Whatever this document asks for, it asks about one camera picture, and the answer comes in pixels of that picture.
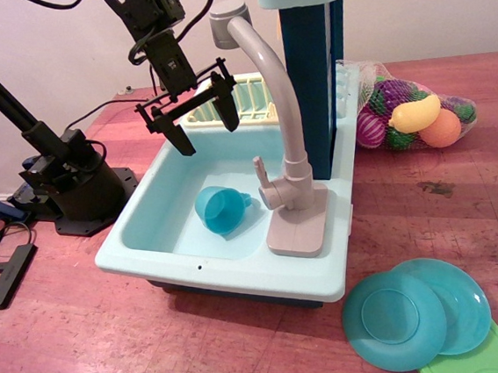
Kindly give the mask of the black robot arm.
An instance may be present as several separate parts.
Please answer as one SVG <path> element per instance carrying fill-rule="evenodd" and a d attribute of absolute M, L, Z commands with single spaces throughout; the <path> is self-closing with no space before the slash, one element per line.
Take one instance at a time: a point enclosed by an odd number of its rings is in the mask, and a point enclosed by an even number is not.
<path fill-rule="evenodd" d="M 27 1 L 47 8 L 54 3 Z M 211 80 L 209 89 L 198 89 L 200 73 L 191 68 L 180 47 L 180 35 L 173 31 L 185 18 L 180 0 L 104 1 L 134 39 L 130 63 L 148 63 L 160 79 L 162 97 L 173 106 L 165 111 L 158 98 L 137 105 L 151 133 L 165 136 L 180 154 L 193 155 L 194 146 L 177 121 L 206 102 L 216 107 L 229 131 L 237 129 L 240 120 L 232 97 L 235 79 L 223 60 L 205 69 Z M 1 83 L 0 112 L 38 153 L 21 173 L 25 181 L 18 203 L 21 210 L 51 220 L 63 235 L 92 235 L 115 221 L 137 181 L 130 169 L 113 169 L 106 163 L 105 145 L 72 127 L 62 135 L 54 133 Z"/>

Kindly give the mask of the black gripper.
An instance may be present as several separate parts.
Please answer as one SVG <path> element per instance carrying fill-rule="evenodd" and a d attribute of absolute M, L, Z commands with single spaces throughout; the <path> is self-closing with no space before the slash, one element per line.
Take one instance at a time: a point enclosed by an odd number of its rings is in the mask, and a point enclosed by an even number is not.
<path fill-rule="evenodd" d="M 161 99 L 156 97 L 136 108 L 151 133 L 163 134 L 180 154 L 194 155 L 194 146 L 183 128 L 174 121 L 208 101 L 213 102 L 227 130 L 233 132 L 237 129 L 239 117 L 232 96 L 236 83 L 234 77 L 228 73 L 223 59 L 218 58 L 213 65 L 195 72 L 169 32 L 160 32 L 148 39 L 144 44 L 144 52 L 160 78 L 164 95 L 175 105 L 171 111 L 163 112 L 160 107 L 155 106 L 156 101 Z M 210 86 L 192 98 L 180 102 L 179 97 L 198 87 L 201 77 L 208 77 Z"/>

